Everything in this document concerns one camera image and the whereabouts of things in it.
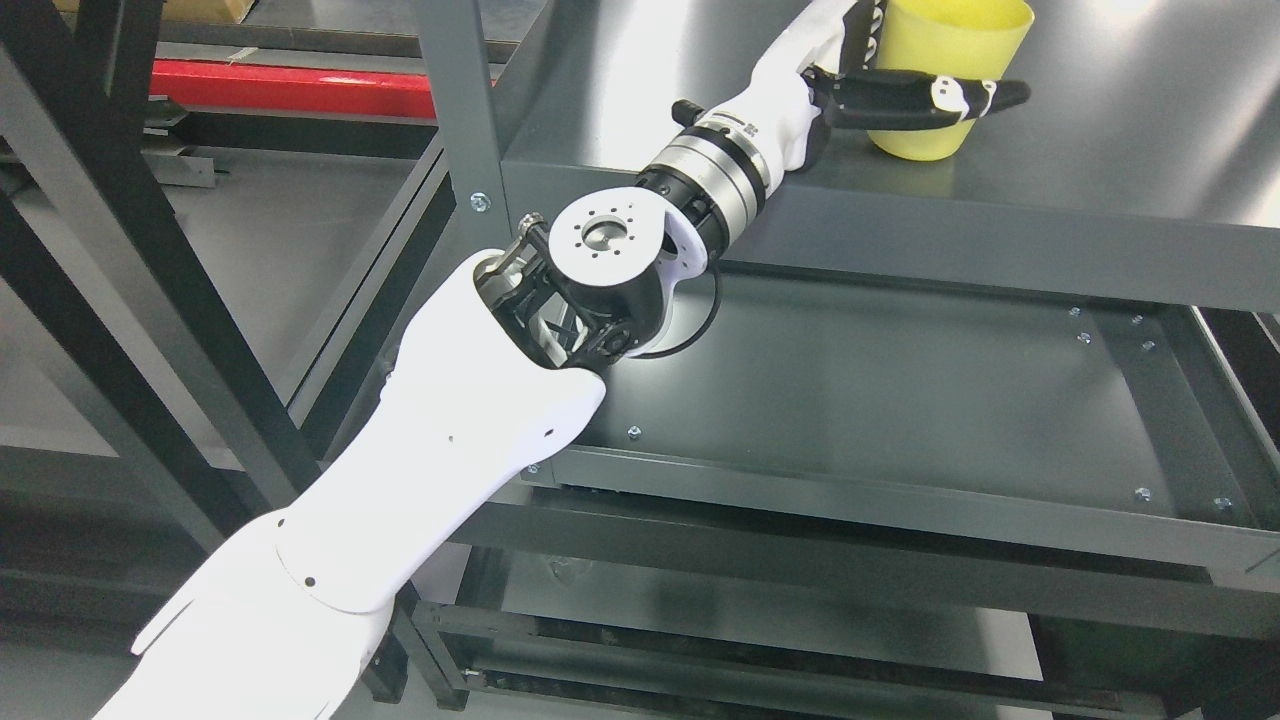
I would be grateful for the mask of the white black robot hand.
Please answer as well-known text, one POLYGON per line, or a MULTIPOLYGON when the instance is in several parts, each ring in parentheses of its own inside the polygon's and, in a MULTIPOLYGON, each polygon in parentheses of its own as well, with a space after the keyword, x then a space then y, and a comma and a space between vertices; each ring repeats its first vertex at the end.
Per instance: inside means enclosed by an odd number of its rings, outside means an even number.
POLYGON ((762 132, 773 167, 800 168, 817 150, 812 126, 869 131, 974 124, 1030 97, 1025 82, 876 68, 887 1, 813 1, 754 65, 730 101, 762 132))

